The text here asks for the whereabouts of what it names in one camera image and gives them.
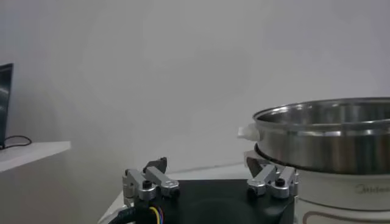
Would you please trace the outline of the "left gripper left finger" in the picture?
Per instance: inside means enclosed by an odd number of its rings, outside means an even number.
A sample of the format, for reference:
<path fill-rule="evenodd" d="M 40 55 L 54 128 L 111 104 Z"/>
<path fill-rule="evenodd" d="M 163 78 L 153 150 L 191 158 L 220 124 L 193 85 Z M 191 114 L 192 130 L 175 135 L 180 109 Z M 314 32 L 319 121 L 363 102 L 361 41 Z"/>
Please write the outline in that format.
<path fill-rule="evenodd" d="M 142 170 L 127 169 L 122 176 L 124 200 L 152 201 L 159 192 L 162 197 L 178 198 L 180 184 L 166 176 L 167 157 L 149 161 Z"/>

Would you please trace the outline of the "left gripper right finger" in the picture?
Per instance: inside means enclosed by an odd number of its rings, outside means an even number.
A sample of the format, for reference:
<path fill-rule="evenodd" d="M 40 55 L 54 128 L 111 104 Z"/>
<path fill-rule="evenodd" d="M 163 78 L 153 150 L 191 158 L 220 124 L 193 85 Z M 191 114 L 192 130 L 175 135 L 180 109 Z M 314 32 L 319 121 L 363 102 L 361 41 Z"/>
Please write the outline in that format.
<path fill-rule="evenodd" d="M 252 175 L 247 180 L 250 198 L 258 198 L 267 192 L 277 199 L 298 196 L 298 178 L 296 169 L 288 166 L 278 167 L 265 159 L 246 157 L 246 166 Z"/>

